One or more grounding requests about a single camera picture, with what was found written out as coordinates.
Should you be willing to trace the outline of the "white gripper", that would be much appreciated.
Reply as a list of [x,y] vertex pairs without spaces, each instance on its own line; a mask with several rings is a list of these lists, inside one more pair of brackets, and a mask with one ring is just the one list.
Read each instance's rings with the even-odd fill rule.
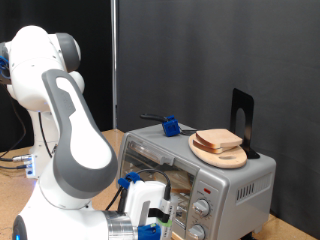
[[[158,181],[131,182],[124,212],[133,226],[145,226],[151,223],[168,222],[168,196],[166,185]],[[186,205],[177,205],[176,216],[186,218]]]

